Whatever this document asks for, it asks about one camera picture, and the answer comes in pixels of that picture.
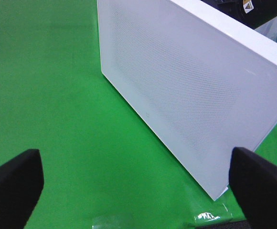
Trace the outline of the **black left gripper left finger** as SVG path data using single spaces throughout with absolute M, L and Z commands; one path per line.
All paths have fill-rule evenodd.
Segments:
M 0 166 L 0 229 L 26 226 L 44 187 L 40 151 L 28 149 Z

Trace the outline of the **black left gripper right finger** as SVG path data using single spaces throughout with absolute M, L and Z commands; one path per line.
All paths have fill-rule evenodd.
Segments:
M 232 150 L 229 185 L 253 229 L 277 229 L 277 166 L 244 148 Z

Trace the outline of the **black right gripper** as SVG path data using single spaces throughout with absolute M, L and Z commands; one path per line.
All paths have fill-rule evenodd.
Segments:
M 277 16 L 277 0 L 205 0 L 204 3 L 251 29 Z

